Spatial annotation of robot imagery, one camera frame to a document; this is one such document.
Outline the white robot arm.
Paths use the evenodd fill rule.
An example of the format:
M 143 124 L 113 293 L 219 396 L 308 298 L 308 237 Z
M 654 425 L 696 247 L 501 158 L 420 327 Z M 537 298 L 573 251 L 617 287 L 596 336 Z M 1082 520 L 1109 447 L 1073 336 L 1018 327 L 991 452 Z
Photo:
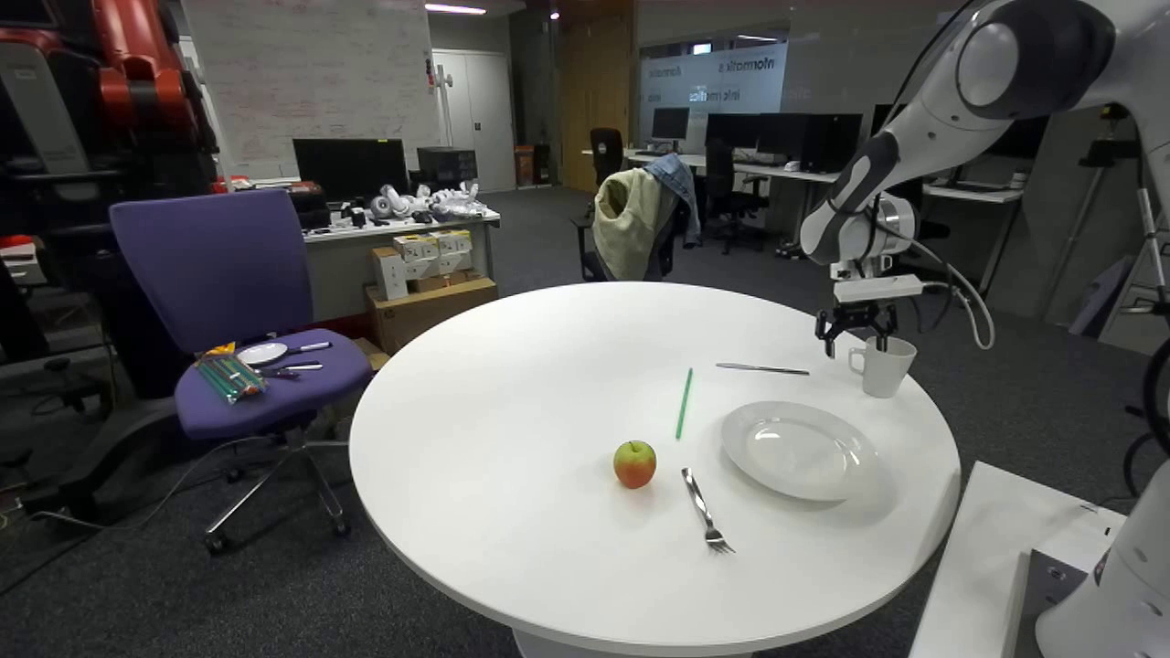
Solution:
M 836 170 L 801 224 L 801 251 L 834 275 L 815 336 L 834 346 L 875 325 L 882 302 L 920 293 L 913 275 L 886 277 L 913 218 L 882 224 L 876 199 L 912 179 L 957 169 L 1018 121 L 1122 104 L 1142 135 L 1160 209 L 1170 209 L 1170 0 L 982 0 L 941 49 L 920 86 Z

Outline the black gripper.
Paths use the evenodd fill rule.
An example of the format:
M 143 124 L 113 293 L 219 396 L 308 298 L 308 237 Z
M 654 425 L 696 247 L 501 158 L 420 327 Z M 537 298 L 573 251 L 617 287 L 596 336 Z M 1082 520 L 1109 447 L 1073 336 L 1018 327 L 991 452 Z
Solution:
M 847 327 L 875 327 L 875 352 L 887 352 L 896 327 L 891 302 L 834 302 L 815 314 L 815 336 L 824 338 L 828 358 L 834 358 L 834 338 Z

